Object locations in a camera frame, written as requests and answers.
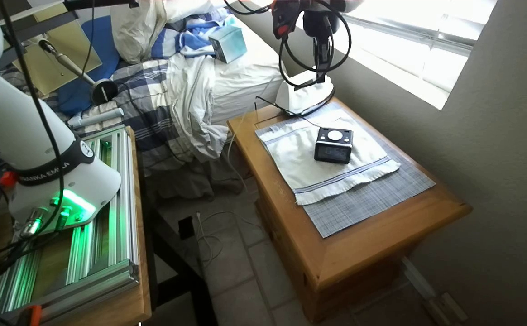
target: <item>metal rack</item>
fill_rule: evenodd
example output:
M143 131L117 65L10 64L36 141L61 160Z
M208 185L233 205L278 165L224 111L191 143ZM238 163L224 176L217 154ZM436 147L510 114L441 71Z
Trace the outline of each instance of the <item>metal rack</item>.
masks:
M0 315L16 315L25 306L41 304L43 321L54 321L94 299L115 295L117 290L137 283L132 140L121 125L85 138L85 141L101 161L121 174L121 189L95 219L70 230L61 250L61 254L66 252L66 266L56 270L59 275L54 283L39 285L41 272L56 274L43 263L47 248L23 256L0 277Z

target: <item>table top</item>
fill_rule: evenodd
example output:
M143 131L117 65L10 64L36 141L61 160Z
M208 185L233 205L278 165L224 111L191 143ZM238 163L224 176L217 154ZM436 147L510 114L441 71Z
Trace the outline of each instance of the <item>table top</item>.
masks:
M228 125L260 192L267 198L273 210L278 212L277 223L286 232L306 274L311 275L309 285L313 288L338 283L374 261L396 254L400 248L412 247L429 232L470 210L470 207L450 194L441 181L382 136L382 141L387 141L400 156L414 163L436 185L382 214L324 239L318 236L304 208L295 203L293 192L280 178L271 156L264 151L255 134L257 129L282 120L286 120L286 116L280 114L278 109L264 107L233 118Z

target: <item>white cloth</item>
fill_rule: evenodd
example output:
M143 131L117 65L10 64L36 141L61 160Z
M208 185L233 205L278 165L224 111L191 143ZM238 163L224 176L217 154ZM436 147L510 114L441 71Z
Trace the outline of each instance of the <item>white cloth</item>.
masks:
M349 129L353 132L353 151L347 165L313 160L318 127ZM329 103L306 118L262 129L258 138L298 205L338 196L400 167L338 103Z
M208 13L210 0L144 0L139 7L114 6L112 36L119 56L130 64L150 58L152 44L166 24Z
M166 103L171 107L171 120L177 125L177 132L182 132L184 140L191 143L188 160L219 158L226 143L226 125L206 123L206 118L211 116L213 58L175 55L168 60L166 76L164 89L168 94Z

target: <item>tiled floor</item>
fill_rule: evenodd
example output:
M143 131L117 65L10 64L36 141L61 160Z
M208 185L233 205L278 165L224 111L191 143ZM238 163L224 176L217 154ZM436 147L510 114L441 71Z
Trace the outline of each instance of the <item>tiled floor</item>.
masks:
M171 227L182 218L193 218L204 279L220 326L307 326L278 256L258 221L253 205L255 181L246 178L244 185L240 194L161 201L161 216ZM168 266L157 265L159 279L171 275ZM146 324L195 324L190 295L162 304ZM416 292L403 279L369 303L342 310L320 323L320 326L430 324Z

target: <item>floor tile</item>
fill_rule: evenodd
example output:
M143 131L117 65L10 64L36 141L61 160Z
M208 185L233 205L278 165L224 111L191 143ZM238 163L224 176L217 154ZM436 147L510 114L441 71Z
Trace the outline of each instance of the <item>floor tile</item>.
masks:
M202 199L162 199L159 201L159 214L164 218L168 223L170 221L179 221L186 216L193 216L197 210L206 208L211 205L215 198L202 198Z
M226 230L237 230L237 216L224 205L197 210L193 216L193 232L200 236L215 236Z
M175 297L173 301L161 304L153 314L152 319L143 323L144 326L195 326L191 297L184 294Z
M253 277L246 248L237 228L226 228L199 239L202 270L211 295Z
M175 270L171 270L166 263L162 263L155 254L153 254L153 265L155 265L155 281L166 281L175 275Z
M418 294L411 286L401 286L353 314L358 326L432 326L423 312Z
M235 210L238 230L242 234L242 241L246 247L251 247L266 239L266 230L262 227L257 207L253 203L235 205L233 210Z
M284 304L295 297L286 270L267 239L249 247L248 254L267 308Z
M248 176L242 179L244 181L244 199L249 199L249 201L257 201L258 199L258 187L257 187L257 181L255 178Z
M363 297L362 301L353 304L349 310L353 310L353 312L367 310L369 306L378 304L385 297L391 297L407 286L409 286L407 279L403 275L400 275L391 285L383 286L382 290L378 290L378 292L371 294L369 297Z
M306 321L302 308L298 301L289 301L282 306L277 306L271 310L275 326L307 326L309 323Z
M273 326L255 279L219 294L211 301L219 326Z
M356 326L356 323L349 310L342 310L318 323L318 326Z

